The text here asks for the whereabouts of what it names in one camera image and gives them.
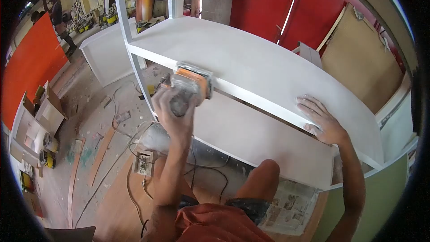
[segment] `newspaper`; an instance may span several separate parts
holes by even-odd
[[[280,181],[273,202],[258,227],[272,233],[300,236],[317,199],[316,188],[290,180]]]

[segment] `green panel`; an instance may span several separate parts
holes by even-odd
[[[366,203],[353,242],[372,240],[382,228],[405,188],[408,156],[366,179]],[[327,239],[344,212],[343,188],[330,191],[312,242]]]

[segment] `cork board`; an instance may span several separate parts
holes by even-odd
[[[384,51],[373,25],[358,20],[351,3],[321,57],[322,68],[376,114],[400,86],[403,74]]]

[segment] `red wall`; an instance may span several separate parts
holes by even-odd
[[[292,50],[301,41],[316,49],[348,2],[374,24],[375,17],[359,0],[296,0],[279,44]]]
[[[46,13],[21,40],[4,70],[1,119],[9,130],[24,92],[32,101],[37,87],[50,81],[67,61]]]
[[[233,0],[230,26],[275,41],[291,0]]]

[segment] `knee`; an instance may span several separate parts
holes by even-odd
[[[274,175],[279,176],[280,168],[278,163],[276,163],[276,161],[272,159],[266,159],[261,162],[260,166],[272,172]]]

